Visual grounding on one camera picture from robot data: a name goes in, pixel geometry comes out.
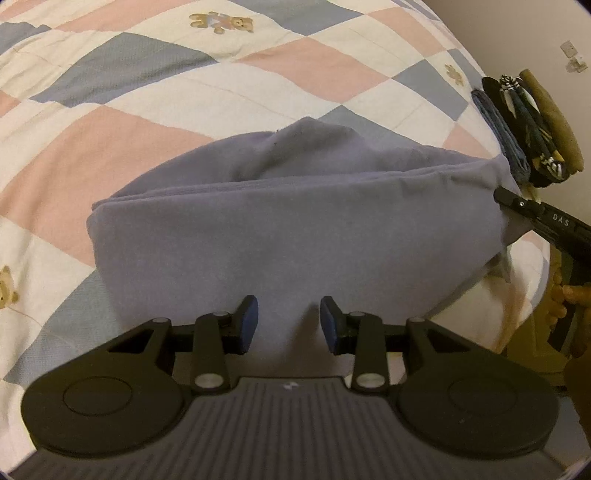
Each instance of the bed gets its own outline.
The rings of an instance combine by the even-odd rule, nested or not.
[[[93,202],[188,150],[304,116],[492,158],[470,97],[482,76],[421,0],[2,1],[0,470],[33,450],[24,389],[121,333],[86,232]],[[502,350],[549,254],[527,233],[434,319]]]

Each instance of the gray textured handle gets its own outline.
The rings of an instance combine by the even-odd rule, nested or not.
[[[197,397],[166,436],[107,459],[41,450],[15,480],[551,480],[561,468],[542,452],[462,459],[406,431],[387,401],[338,378],[243,378],[231,392]]]

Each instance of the light switch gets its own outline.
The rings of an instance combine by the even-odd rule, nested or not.
[[[560,48],[562,48],[562,51],[568,59],[574,57],[577,53],[579,53],[570,40],[564,42],[560,46]]]

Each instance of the folded blue cloth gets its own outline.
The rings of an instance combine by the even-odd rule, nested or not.
[[[509,129],[501,113],[482,90],[472,90],[472,99],[482,118],[484,118],[499,141],[501,151],[509,161],[511,175],[513,175],[513,178],[518,184],[527,183],[531,174],[530,164],[527,161],[525,152],[519,146],[517,139]]]
[[[370,144],[304,118],[170,160],[95,204],[87,225],[123,331],[231,312],[253,294],[258,328],[231,372],[346,375],[320,299],[386,323],[432,312],[530,228],[495,203],[500,185],[519,192],[501,155]]]

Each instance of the circular pad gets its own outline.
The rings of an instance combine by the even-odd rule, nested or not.
[[[538,449],[558,415],[556,395],[544,379],[480,351],[438,354],[408,377],[396,403],[421,438],[483,459]]]
[[[21,411],[34,443],[66,456],[108,456],[175,425],[184,405],[180,387],[141,357],[83,356],[33,382]]]

